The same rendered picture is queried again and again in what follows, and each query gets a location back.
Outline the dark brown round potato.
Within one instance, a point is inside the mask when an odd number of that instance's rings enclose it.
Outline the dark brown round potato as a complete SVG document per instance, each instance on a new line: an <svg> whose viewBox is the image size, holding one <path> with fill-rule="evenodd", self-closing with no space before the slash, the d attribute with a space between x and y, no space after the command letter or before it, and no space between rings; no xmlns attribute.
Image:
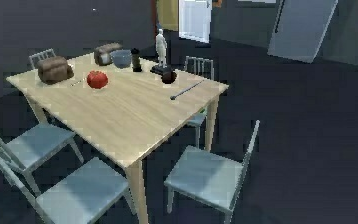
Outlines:
<svg viewBox="0 0 358 224"><path fill-rule="evenodd" d="M177 74L174 71L166 72L161 76L161 81L164 84L172 84L175 82Z"/></svg>

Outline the grey metal chair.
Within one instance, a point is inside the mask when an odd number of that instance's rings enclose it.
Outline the grey metal chair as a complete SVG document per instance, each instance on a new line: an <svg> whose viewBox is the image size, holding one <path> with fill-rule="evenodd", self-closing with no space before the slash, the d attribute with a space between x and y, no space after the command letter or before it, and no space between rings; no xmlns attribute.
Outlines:
<svg viewBox="0 0 358 224"><path fill-rule="evenodd" d="M40 123L5 143L0 137L0 158L21 174L36 196L41 194L33 172L70 145L81 163L84 157L75 140L75 133L48 123Z"/></svg>
<svg viewBox="0 0 358 224"><path fill-rule="evenodd" d="M215 79L214 61L207 58L198 58L187 56L185 58L184 70L195 75L203 76L207 79ZM199 113L195 114L187 125L195 129L195 146L200 146L201 126L206 118L207 109L203 108Z"/></svg>
<svg viewBox="0 0 358 224"><path fill-rule="evenodd" d="M50 57L55 57L55 56L56 56L56 54L55 54L54 50L52 48L50 48L50 49L38 52L36 54L30 55L29 62L30 62L31 67L33 69L35 69L37 62L39 62L41 60L45 60Z"/></svg>
<svg viewBox="0 0 358 224"><path fill-rule="evenodd" d="M98 157L35 197L0 156L0 170L17 187L45 224L94 224L124 197L136 214L128 181Z"/></svg>
<svg viewBox="0 0 358 224"><path fill-rule="evenodd" d="M179 193L219 210L225 216L224 224L230 224L259 127L260 121L256 120L241 162L188 145L164 181L167 187L167 212L172 212L174 195Z"/></svg>

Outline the light wooden dining table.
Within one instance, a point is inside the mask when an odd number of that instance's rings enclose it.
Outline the light wooden dining table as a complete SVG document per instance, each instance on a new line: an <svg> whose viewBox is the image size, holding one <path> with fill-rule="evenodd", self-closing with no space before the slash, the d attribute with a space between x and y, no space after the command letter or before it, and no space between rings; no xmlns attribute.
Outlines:
<svg viewBox="0 0 358 224"><path fill-rule="evenodd" d="M182 128L203 108L208 109L205 149L212 145L220 95L228 86L178 70L174 83L165 85L150 71L154 63L143 59L142 71L114 65L98 66L86 54L68 61L74 77L55 85L42 83L35 70L7 78L27 98L36 118L46 120L49 112L103 155L122 167L131 187L139 224L149 224L142 160ZM108 84L101 89L88 86L91 71L101 71ZM176 95L199 81L190 91Z"/></svg>

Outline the white statue on black base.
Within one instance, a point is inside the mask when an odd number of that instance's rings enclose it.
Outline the white statue on black base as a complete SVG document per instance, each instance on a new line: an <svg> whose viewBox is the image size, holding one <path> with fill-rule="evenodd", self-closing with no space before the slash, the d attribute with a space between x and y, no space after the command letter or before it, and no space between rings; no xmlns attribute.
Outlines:
<svg viewBox="0 0 358 224"><path fill-rule="evenodd" d="M155 37L155 49L158 54L158 64L151 68L151 72L164 75L170 73L172 68L167 64L167 42L163 35L162 29L158 30L158 34Z"/></svg>

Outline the black pepper mill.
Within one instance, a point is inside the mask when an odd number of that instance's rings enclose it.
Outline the black pepper mill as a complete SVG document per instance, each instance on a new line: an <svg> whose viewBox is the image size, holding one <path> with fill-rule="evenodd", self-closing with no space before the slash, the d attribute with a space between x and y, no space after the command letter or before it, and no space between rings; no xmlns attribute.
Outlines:
<svg viewBox="0 0 358 224"><path fill-rule="evenodd" d="M141 64L140 64L140 58L139 58L140 51L137 48L133 48L131 50L132 54L132 67L134 72L141 72Z"/></svg>

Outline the grey bowl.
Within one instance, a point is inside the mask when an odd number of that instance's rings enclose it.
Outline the grey bowl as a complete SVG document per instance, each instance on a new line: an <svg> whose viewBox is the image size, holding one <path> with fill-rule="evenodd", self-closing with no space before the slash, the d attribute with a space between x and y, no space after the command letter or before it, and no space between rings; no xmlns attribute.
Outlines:
<svg viewBox="0 0 358 224"><path fill-rule="evenodd" d="M110 53L110 56L117 68L127 68L131 65L132 54L130 50L115 50Z"/></svg>

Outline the red tomato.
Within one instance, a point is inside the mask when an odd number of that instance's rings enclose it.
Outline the red tomato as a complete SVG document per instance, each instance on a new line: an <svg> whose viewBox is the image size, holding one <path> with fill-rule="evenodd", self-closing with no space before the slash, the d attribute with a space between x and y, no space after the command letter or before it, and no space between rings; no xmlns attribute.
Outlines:
<svg viewBox="0 0 358 224"><path fill-rule="evenodd" d="M101 71L91 71L87 76L87 84L94 89L101 89L108 84L108 77Z"/></svg>

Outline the white room door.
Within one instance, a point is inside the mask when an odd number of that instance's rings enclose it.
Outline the white room door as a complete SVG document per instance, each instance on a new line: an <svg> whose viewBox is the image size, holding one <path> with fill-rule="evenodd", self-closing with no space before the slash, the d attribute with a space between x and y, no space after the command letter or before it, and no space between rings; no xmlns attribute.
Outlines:
<svg viewBox="0 0 358 224"><path fill-rule="evenodd" d="M211 0L179 0L179 37L209 43Z"/></svg>

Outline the grey fridge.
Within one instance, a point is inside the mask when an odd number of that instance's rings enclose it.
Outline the grey fridge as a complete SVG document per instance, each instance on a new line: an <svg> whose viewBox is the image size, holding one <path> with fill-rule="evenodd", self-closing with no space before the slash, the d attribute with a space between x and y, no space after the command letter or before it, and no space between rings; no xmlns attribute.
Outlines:
<svg viewBox="0 0 358 224"><path fill-rule="evenodd" d="M285 0L278 33L272 33L268 54L312 63L317 56L339 0Z"/></svg>

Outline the black long-handled spoon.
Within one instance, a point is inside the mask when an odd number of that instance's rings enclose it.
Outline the black long-handled spoon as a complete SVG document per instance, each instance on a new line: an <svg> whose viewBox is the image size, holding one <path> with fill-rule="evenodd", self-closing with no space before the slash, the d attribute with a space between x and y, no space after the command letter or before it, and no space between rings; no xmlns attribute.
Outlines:
<svg viewBox="0 0 358 224"><path fill-rule="evenodd" d="M197 82L196 84L193 84L192 86L183 89L182 91L180 91L179 93L177 93L176 95L172 95L170 96L170 100L176 100L177 97L179 97L180 95L190 91L191 89L193 89L194 87L198 86L200 83L202 83L204 80Z"/></svg>

